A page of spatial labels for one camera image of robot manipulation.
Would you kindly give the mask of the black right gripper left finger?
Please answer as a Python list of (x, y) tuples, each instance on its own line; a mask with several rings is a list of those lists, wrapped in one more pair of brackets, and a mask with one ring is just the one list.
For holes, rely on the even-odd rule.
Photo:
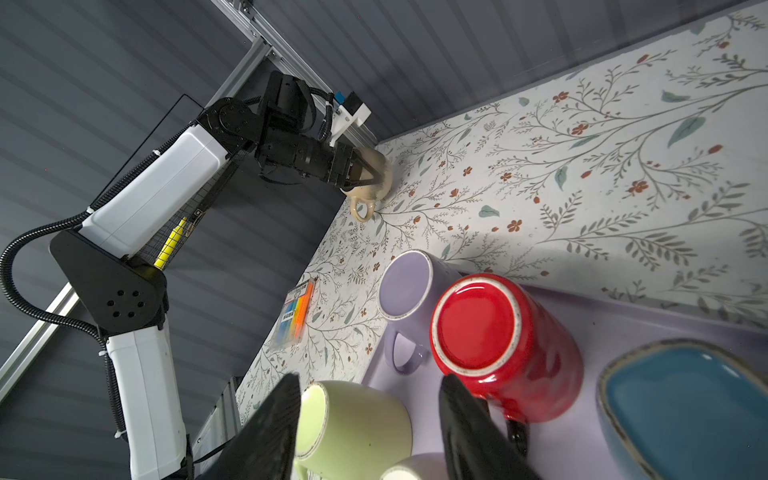
[(285, 375), (202, 479), (289, 479), (301, 408), (299, 376)]

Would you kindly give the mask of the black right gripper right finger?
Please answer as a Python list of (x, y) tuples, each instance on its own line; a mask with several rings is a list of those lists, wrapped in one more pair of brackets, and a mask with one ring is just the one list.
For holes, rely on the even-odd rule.
[(527, 462), (529, 427), (513, 420), (502, 433), (484, 401), (460, 379), (443, 377), (439, 417), (448, 477), (451, 479), (537, 479)]

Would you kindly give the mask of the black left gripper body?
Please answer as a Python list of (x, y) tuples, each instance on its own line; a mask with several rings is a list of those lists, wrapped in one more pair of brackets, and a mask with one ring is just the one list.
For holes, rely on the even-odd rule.
[(330, 147), (314, 138), (270, 128), (257, 148), (257, 159), (333, 186), (359, 185), (359, 156), (348, 144)]

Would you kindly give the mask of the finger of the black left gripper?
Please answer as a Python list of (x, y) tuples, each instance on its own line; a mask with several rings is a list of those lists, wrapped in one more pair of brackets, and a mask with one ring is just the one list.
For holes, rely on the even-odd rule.
[(350, 172), (350, 189), (373, 188), (381, 189), (387, 182), (385, 173), (366, 168), (353, 168)]
[(387, 159), (379, 151), (372, 148), (355, 148), (354, 155), (357, 163), (367, 174), (385, 174), (387, 172)]

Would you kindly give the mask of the beige speckled mug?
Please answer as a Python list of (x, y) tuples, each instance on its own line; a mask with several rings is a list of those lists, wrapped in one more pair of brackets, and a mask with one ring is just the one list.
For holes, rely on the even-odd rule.
[(373, 148), (354, 148), (350, 172), (353, 186), (341, 191), (350, 199), (350, 213), (358, 222), (369, 221), (378, 201), (389, 193), (393, 183), (392, 163)]

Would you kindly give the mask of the light green mug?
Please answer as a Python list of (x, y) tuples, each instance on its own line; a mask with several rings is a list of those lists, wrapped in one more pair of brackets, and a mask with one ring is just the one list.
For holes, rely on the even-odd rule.
[(301, 395), (293, 477), (377, 479), (412, 447), (410, 417), (395, 396), (352, 382), (313, 383)]

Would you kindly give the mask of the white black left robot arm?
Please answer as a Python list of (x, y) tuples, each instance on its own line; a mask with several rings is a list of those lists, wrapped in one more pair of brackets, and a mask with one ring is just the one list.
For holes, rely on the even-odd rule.
[[(369, 114), (355, 93), (326, 92), (273, 72), (261, 95), (213, 101), (85, 211), (27, 231), (3, 250), (1, 288), (11, 305), (98, 342), (133, 478), (189, 479), (194, 473), (166, 324), (167, 281), (141, 250), (240, 154), (344, 191), (381, 183), (382, 156), (341, 141)], [(49, 238), (50, 253), (89, 321), (43, 310), (17, 289), (14, 261), (42, 237)]]

